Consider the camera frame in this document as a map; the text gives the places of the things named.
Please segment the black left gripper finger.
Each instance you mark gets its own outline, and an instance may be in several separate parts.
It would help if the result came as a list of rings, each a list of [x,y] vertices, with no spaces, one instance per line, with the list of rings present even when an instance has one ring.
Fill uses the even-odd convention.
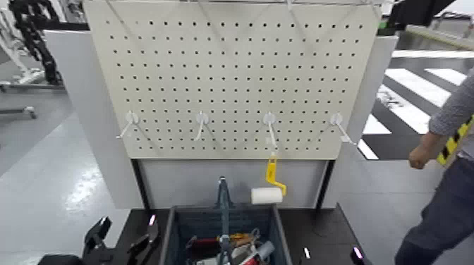
[[[147,232],[130,245],[127,251],[127,265],[146,265],[160,242],[160,229],[157,216],[151,215]]]
[[[83,259],[112,259],[112,249],[104,242],[111,224],[109,217],[104,216],[88,230],[84,238]]]

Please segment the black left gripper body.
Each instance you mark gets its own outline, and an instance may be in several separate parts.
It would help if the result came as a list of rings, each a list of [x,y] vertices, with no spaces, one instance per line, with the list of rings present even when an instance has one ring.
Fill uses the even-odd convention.
[[[83,252],[81,257],[74,254],[46,254],[38,265],[107,265],[127,264],[128,253],[119,249],[93,249]]]

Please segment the person bare hand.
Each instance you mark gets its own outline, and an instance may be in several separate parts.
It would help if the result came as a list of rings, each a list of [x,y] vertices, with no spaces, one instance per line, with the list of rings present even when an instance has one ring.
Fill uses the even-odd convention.
[[[435,157],[436,153],[436,144],[420,143],[410,152],[408,156],[409,165],[414,169],[424,169],[427,162]]]

